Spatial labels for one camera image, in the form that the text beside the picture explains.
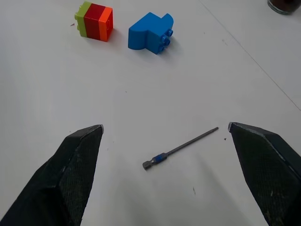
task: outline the jar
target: jar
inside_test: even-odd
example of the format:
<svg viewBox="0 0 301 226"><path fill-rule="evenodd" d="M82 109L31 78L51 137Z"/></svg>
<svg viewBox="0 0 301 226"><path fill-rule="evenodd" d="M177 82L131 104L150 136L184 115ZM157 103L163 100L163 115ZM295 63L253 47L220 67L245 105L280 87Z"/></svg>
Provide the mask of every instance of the jar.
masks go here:
<svg viewBox="0 0 301 226"><path fill-rule="evenodd" d="M268 5L272 10L288 15L293 13L301 5L301 0L268 0Z"/></svg>

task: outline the white surface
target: white surface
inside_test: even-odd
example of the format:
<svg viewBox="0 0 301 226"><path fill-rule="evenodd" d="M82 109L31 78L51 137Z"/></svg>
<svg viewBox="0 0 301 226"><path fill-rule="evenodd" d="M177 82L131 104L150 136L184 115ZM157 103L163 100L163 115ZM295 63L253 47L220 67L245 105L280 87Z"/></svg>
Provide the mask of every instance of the white surface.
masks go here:
<svg viewBox="0 0 301 226"><path fill-rule="evenodd" d="M200 0L301 109L301 9L274 12L266 0Z"/></svg>
<svg viewBox="0 0 301 226"><path fill-rule="evenodd" d="M95 2L114 9L108 43L70 26L80 0L1 6L0 217L65 136L102 123L83 226L267 225L227 126L263 127L299 151L300 111L199 1ZM174 18L172 43L158 56L127 48L128 28L150 11Z"/></svg>

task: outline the metal rod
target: metal rod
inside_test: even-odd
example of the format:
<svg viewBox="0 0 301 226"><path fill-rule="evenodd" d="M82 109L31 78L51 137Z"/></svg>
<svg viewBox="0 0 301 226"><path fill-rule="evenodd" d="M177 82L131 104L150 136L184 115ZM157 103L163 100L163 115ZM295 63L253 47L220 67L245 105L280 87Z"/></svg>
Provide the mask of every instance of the metal rod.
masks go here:
<svg viewBox="0 0 301 226"><path fill-rule="evenodd" d="M200 140L200 139L202 139L202 138L208 136L209 134L211 134L211 133L213 133L213 132L215 132L215 131L217 131L217 130L218 130L218 127L214 128L214 129L212 129L212 130L209 130L208 132L206 132L206 133L204 133L204 134L202 134L202 135L200 135L200 136L198 136L198 137L192 139L191 141L188 141L187 143L185 143L185 144L183 144L183 145L181 145L181 146L178 146L178 147L176 147L175 149L173 149L173 150L167 152L167 155L170 156L171 154L174 154L174 153L176 153L177 151L180 151L182 148L184 148L184 147L186 147L186 146L188 146L188 145L191 145L192 143L194 143L194 142L196 142L196 141L198 141L198 140Z"/></svg>

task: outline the lego duplo brick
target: lego duplo brick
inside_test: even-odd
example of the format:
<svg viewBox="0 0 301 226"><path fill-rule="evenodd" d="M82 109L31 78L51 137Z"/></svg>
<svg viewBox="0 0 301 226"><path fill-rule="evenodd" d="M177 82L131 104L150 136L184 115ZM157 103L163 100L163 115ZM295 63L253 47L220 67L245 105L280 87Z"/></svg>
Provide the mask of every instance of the lego duplo brick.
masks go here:
<svg viewBox="0 0 301 226"><path fill-rule="evenodd" d="M104 9L105 6L100 6L92 3L88 11L86 12L84 21L88 38L100 40L98 20L102 15Z"/></svg>
<svg viewBox="0 0 301 226"><path fill-rule="evenodd" d="M77 20L77 30L82 37L87 37L87 32L85 28L84 16L91 6L91 2L85 1L80 7L79 11L74 15L75 20Z"/></svg>
<svg viewBox="0 0 301 226"><path fill-rule="evenodd" d="M173 24L169 14L160 18L148 13L128 29L128 47L135 50L146 48L154 54L162 52L170 44Z"/></svg>
<svg viewBox="0 0 301 226"><path fill-rule="evenodd" d="M108 41L113 30L113 9L85 1L75 14L80 35Z"/></svg>

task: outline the red lego brick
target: red lego brick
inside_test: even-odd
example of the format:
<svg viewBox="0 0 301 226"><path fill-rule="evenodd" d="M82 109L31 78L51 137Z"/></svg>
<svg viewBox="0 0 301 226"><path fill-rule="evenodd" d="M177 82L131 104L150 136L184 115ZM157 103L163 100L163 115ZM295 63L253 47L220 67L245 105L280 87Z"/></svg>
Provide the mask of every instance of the red lego brick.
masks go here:
<svg viewBox="0 0 301 226"><path fill-rule="evenodd" d="M102 15L104 9L105 6L100 6L92 3L88 11L86 12L84 16L84 22L88 38L100 40L98 20Z"/></svg>

